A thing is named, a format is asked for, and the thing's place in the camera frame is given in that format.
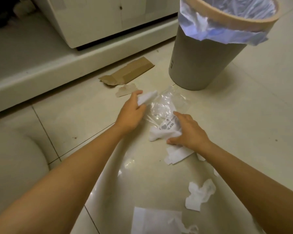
person's left hand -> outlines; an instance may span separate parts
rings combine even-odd
[[[124,134],[134,130],[143,118],[146,105],[138,106],[138,95],[142,93],[142,90],[133,92],[118,114],[115,126],[120,128]]]

trash can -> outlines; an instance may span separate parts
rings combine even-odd
[[[266,41],[278,18],[277,0],[180,0],[171,79],[206,88],[246,45]]]

trash can rim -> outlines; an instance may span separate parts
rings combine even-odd
[[[246,19],[236,15],[231,15],[211,6],[203,0],[185,1],[200,15],[206,16],[213,21],[233,30],[252,32],[269,31],[280,17],[280,5],[277,0],[272,0],[276,7],[276,13],[266,19]]]

plastic bin liner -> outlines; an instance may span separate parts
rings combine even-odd
[[[248,19],[265,19],[273,16],[273,0],[203,0],[228,14]],[[267,40],[268,32],[249,32],[227,29],[208,17],[201,16],[185,0],[180,0],[179,24],[185,35],[197,40],[210,39],[219,43],[258,45]]]

transparent plastic bag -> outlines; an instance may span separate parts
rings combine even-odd
[[[203,0],[228,14],[249,19],[269,18],[276,12],[272,0]],[[180,0],[179,24],[185,35],[197,40],[210,39],[219,43],[258,45],[267,40],[268,32],[231,30],[201,16],[185,0]]]
[[[182,96],[172,86],[169,86],[149,104],[145,119],[157,127],[164,125],[172,127],[172,119],[175,118],[173,111],[185,113],[189,107],[190,100]]]

